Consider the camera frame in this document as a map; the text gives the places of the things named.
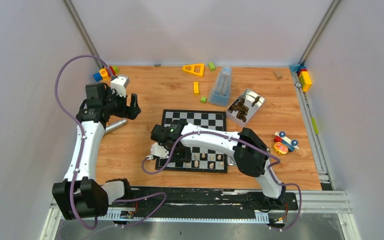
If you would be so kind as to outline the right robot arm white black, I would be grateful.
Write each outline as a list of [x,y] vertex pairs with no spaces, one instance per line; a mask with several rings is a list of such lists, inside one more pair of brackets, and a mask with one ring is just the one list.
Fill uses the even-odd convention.
[[286,201],[286,187],[272,171],[280,159],[268,152],[266,144],[250,128],[228,132],[203,128],[185,120],[174,120],[169,126],[156,124],[150,138],[154,141],[151,155],[165,159],[167,163],[189,163],[193,148],[227,155],[242,174],[256,179],[270,208],[278,209]]

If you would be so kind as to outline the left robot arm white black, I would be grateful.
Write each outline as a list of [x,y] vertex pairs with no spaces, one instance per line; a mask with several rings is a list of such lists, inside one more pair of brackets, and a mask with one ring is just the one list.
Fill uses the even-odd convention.
[[86,99],[74,117],[76,144],[62,182],[54,183],[52,195],[66,220],[101,217],[114,201],[129,206],[133,201],[130,184],[117,178],[100,185],[96,182],[99,146],[111,116],[134,120],[140,113],[137,95],[127,103],[128,83],[96,82],[86,85]]

